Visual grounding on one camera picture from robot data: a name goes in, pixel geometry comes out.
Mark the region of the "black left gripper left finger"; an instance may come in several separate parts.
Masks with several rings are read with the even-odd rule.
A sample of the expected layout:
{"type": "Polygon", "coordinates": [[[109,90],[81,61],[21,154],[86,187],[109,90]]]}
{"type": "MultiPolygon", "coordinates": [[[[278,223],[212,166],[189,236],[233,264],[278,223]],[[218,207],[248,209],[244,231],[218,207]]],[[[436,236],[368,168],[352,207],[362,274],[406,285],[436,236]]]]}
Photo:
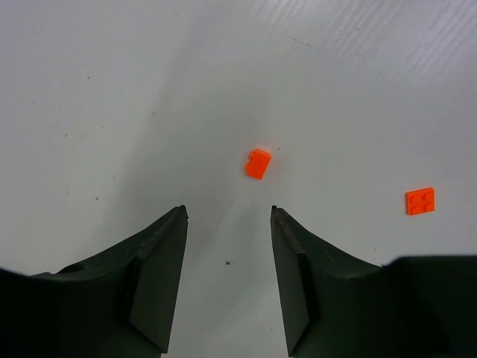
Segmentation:
{"type": "Polygon", "coordinates": [[[160,357],[188,229],[184,206],[56,273],[1,270],[3,357],[160,357]]]}

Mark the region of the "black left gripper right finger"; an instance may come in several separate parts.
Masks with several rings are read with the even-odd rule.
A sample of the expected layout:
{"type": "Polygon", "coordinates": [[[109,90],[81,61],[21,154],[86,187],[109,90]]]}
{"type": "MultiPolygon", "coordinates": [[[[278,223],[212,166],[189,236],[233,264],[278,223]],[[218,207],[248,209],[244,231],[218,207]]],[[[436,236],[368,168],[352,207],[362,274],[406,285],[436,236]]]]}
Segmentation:
{"type": "Polygon", "coordinates": [[[474,357],[476,257],[360,260],[271,210],[290,357],[474,357]]]}

